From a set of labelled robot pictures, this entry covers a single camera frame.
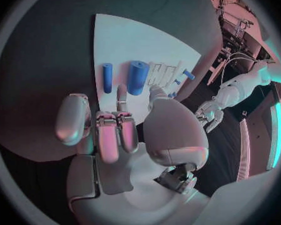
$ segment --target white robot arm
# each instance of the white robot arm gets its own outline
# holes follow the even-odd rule
[[[248,73],[223,83],[217,95],[212,100],[204,102],[195,115],[203,126],[212,121],[206,128],[206,132],[209,133],[223,120],[223,109],[235,106],[249,97],[256,86],[265,86],[271,81],[281,83],[281,65],[258,61]]]

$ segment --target white board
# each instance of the white board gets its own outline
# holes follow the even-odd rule
[[[116,111],[117,87],[127,84],[130,61],[147,64],[163,63],[177,67],[180,85],[173,83],[165,88],[167,93],[178,92],[187,77],[181,73],[189,72],[197,64],[200,54],[177,38],[152,26],[131,19],[97,14],[94,29],[94,69],[98,102],[101,111]],[[104,63],[113,65],[112,92],[104,93]],[[136,124],[144,121],[149,114],[149,86],[145,84],[140,95],[128,93],[127,108],[133,114]]]

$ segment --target large blue cylinder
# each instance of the large blue cylinder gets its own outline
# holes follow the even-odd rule
[[[143,61],[130,63],[127,91],[131,95],[140,95],[143,91],[150,66]]]
[[[110,94],[113,86],[113,65],[111,63],[103,64],[103,87],[104,92]]]

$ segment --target humanoid robot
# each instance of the humanoid robot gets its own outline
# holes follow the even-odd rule
[[[188,206],[195,191],[192,171],[208,159],[203,126],[211,122],[209,133],[222,121],[224,108],[271,81],[281,83],[280,65],[257,62],[250,72],[223,83],[195,114],[153,85],[143,123],[145,144],[138,142],[133,115],[127,111],[125,85],[117,89],[117,111],[96,113],[94,139],[87,96],[70,94],[59,110],[56,135],[77,148],[68,171],[67,198],[79,223],[166,225],[167,218],[179,216],[177,211]]]

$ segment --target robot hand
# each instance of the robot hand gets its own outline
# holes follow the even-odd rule
[[[216,126],[218,126],[218,124],[222,122],[224,112],[219,104],[213,99],[210,101],[205,101],[195,112],[195,115],[203,127],[207,123],[211,122],[211,124],[206,128],[206,132],[210,133]]]

